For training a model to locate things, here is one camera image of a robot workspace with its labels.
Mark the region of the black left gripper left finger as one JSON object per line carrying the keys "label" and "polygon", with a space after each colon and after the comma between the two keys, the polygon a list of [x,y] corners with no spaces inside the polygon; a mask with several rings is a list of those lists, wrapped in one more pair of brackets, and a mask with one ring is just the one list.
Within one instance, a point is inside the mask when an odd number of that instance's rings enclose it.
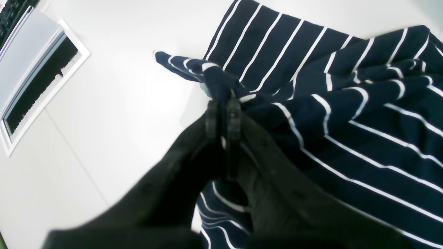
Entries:
{"label": "black left gripper left finger", "polygon": [[202,249],[191,230],[196,200],[219,173],[215,145],[220,107],[210,101],[206,112],[185,129],[163,159],[109,210],[70,230],[51,231],[44,249]]}

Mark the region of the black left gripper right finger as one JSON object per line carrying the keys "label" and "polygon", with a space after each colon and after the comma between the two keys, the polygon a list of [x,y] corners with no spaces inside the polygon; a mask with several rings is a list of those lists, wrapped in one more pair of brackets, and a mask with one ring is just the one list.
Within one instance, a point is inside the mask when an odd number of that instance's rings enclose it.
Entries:
{"label": "black left gripper right finger", "polygon": [[227,178],[239,183],[250,203],[250,249],[411,248],[391,226],[318,188],[235,98],[227,104]]}

